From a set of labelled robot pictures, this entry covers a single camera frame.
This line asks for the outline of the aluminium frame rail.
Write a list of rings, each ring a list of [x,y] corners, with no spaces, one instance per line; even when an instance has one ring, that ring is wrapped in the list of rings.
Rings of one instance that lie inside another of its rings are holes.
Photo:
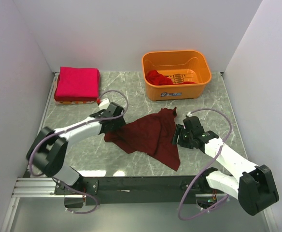
[[[87,116],[89,104],[55,104],[52,85],[42,115],[40,128],[63,127]],[[55,183],[51,178],[32,177],[24,173],[17,179],[1,228],[3,232],[50,232],[69,214],[63,207],[63,198],[54,195]]]

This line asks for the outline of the folded pink t-shirt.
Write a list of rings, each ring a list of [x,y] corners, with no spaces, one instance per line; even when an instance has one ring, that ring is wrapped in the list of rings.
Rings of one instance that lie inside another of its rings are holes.
[[[54,98],[57,102],[89,102],[99,96],[97,68],[60,67]]]

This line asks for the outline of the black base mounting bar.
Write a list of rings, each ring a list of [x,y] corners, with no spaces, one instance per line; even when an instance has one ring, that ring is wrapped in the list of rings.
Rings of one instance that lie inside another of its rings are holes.
[[[54,194],[64,196],[68,208],[96,203],[173,203],[180,202],[193,178],[189,175],[82,177],[70,188],[55,180]]]

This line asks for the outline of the red t-shirt in basket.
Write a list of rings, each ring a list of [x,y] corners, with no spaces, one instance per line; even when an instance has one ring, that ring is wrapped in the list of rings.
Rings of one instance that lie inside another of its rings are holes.
[[[155,86],[171,86],[171,85],[185,85],[185,84],[196,84],[190,78],[185,77],[183,74],[172,74],[172,75],[163,75],[157,70],[149,71],[145,79],[152,85]]]

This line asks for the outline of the orange plastic basket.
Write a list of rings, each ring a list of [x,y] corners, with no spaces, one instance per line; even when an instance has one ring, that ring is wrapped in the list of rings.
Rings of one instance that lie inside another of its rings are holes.
[[[211,81],[203,54],[195,50],[156,51],[142,58],[147,97],[152,101],[195,99]]]

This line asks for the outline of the dark maroon t-shirt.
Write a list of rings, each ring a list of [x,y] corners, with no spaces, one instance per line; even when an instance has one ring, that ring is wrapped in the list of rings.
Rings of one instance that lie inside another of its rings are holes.
[[[177,108],[162,108],[104,136],[104,141],[114,143],[128,154],[139,151],[163,163],[174,171],[180,167],[179,152],[172,144],[175,134]]]

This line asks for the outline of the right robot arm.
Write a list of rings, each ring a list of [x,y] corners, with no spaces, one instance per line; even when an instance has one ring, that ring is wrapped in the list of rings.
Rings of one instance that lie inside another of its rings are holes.
[[[187,117],[176,125],[172,143],[189,149],[199,149],[229,171],[229,175],[212,168],[203,168],[186,187],[180,203],[184,203],[193,186],[209,193],[219,190],[237,199],[251,216],[279,201],[279,194],[271,169],[248,161],[230,148],[216,133],[205,131],[196,116]]]

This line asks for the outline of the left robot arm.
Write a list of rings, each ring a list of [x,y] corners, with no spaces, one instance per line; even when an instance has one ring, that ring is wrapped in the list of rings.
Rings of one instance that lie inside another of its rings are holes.
[[[124,113],[125,109],[114,102],[101,103],[98,112],[80,122],[54,130],[42,128],[26,155],[29,169],[35,166],[43,175],[66,184],[71,194],[84,191],[86,183],[83,176],[64,163],[68,147],[88,137],[122,127],[126,124]]]

